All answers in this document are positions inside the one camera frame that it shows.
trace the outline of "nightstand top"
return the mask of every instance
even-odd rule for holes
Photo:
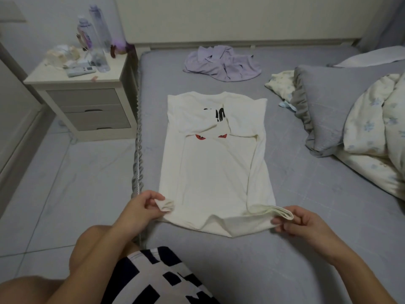
[[[111,55],[105,53],[108,65],[111,70],[107,72],[99,72],[75,76],[68,78],[64,69],[56,68],[51,65],[45,65],[43,60],[34,71],[24,80],[25,84],[51,84],[51,83],[89,83],[94,76],[98,76],[96,83],[99,82],[119,82],[121,73],[124,69],[127,54],[116,55],[113,59]]]

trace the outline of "white marble tile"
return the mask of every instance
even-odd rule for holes
[[[0,258],[0,284],[16,276],[22,259],[23,254]]]
[[[26,251],[69,143],[67,133],[43,139],[0,219],[0,256]]]
[[[114,223],[131,195],[135,140],[71,145],[28,250],[73,245],[88,227]]]
[[[70,132],[68,127],[61,126],[61,124],[63,124],[63,122],[59,119],[58,116],[55,116],[52,124],[48,129],[48,134]]]
[[[74,246],[26,253],[17,276],[39,275],[65,279],[69,275],[69,258]]]

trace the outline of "lavender clothing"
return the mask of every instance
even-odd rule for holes
[[[183,71],[210,75],[224,82],[249,80],[262,72],[253,56],[237,55],[230,46],[199,47],[187,56]]]

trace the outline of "black and white shorts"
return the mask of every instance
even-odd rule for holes
[[[101,304],[219,304],[168,247],[120,259]]]

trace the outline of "bed headboard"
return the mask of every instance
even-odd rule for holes
[[[135,45],[361,38],[383,2],[116,0],[126,40]]]

